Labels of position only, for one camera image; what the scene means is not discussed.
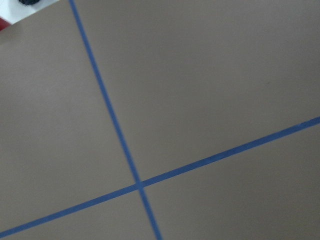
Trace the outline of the red bottle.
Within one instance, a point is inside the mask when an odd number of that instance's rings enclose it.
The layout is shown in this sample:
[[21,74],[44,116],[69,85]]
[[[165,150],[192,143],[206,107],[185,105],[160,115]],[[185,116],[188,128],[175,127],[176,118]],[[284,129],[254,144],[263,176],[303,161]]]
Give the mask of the red bottle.
[[6,29],[9,26],[11,26],[11,24],[2,17],[0,17],[0,31]]

